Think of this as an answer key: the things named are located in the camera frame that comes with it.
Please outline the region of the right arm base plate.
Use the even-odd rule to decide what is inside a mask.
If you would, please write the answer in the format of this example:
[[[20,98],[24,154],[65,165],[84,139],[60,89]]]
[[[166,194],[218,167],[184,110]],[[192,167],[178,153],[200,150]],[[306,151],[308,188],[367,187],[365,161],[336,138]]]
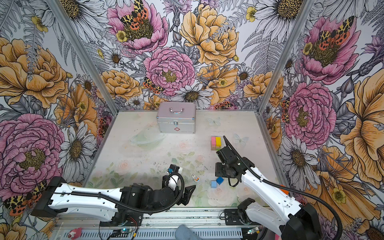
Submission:
[[[250,224],[246,211],[242,209],[225,209],[224,220],[226,226],[245,226]]]

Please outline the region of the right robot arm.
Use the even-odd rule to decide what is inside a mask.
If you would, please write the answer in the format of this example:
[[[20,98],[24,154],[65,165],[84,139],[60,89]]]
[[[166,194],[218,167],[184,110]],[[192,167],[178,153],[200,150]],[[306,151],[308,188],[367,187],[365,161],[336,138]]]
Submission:
[[[268,205],[264,208],[256,202],[246,201],[244,216],[261,224],[283,240],[319,240],[321,226],[316,210],[302,205],[285,194],[280,185],[268,184],[267,178],[250,160],[230,147],[217,151],[220,162],[216,164],[216,176],[237,179],[244,183]]]

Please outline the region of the dark blue wood cube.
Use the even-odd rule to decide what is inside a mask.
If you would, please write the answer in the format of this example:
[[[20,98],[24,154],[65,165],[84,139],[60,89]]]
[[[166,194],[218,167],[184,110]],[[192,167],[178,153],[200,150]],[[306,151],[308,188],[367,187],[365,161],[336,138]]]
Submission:
[[[221,185],[224,182],[224,179],[222,177],[218,177],[216,179],[216,182],[217,182],[218,185]]]

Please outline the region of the yellow wood block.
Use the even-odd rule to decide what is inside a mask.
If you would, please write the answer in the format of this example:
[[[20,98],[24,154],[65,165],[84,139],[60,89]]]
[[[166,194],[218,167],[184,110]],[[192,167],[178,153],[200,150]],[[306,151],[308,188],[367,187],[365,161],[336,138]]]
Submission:
[[[222,146],[221,137],[216,137],[216,147],[221,147],[221,146]]]

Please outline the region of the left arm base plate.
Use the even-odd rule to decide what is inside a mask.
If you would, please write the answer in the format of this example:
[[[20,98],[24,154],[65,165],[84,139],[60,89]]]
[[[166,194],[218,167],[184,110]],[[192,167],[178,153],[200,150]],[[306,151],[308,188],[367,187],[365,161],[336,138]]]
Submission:
[[[101,227],[139,227],[143,220],[142,213],[125,211],[115,213],[109,222],[100,222]]]

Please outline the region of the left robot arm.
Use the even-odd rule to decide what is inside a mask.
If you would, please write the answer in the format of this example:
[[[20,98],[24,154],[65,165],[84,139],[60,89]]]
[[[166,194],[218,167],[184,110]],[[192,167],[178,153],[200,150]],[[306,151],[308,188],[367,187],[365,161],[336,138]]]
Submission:
[[[102,222],[122,223],[135,215],[153,215],[175,205],[188,205],[196,186],[186,186],[180,174],[163,178],[162,188],[133,184],[115,189],[92,189],[70,185],[62,177],[48,184],[32,210],[32,216],[54,218],[77,214]]]

